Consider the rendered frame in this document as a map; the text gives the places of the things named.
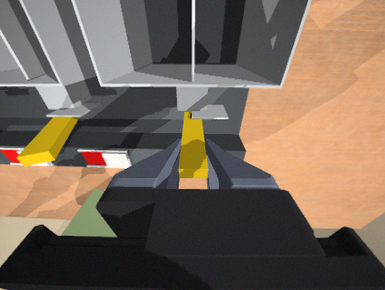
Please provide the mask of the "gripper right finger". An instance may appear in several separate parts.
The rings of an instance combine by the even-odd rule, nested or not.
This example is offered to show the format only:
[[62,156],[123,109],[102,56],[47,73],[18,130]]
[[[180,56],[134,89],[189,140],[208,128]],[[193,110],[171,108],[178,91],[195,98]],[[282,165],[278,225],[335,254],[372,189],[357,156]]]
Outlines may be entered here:
[[207,189],[280,189],[274,177],[205,139]]

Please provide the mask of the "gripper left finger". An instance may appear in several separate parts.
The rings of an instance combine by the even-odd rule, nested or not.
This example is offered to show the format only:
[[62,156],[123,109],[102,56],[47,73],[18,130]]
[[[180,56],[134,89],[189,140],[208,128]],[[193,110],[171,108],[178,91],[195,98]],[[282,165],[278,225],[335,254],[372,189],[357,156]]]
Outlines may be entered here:
[[109,185],[179,189],[179,161],[182,139],[125,170],[116,173]]

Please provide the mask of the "dark grey board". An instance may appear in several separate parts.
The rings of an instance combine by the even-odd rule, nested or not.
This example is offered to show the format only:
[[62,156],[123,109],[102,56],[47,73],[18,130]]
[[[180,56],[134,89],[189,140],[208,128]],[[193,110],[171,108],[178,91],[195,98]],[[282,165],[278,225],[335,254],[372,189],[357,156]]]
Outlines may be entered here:
[[[144,0],[153,64],[192,64],[192,0]],[[236,64],[246,0],[195,0],[194,64]],[[85,80],[90,103],[57,158],[36,166],[128,168],[182,138],[184,111],[176,87],[101,87]],[[228,119],[202,118],[203,135],[239,159],[249,88],[208,87],[207,105]],[[90,104],[88,103],[88,104]],[[53,119],[34,86],[0,86],[0,164],[23,165],[18,154]]]

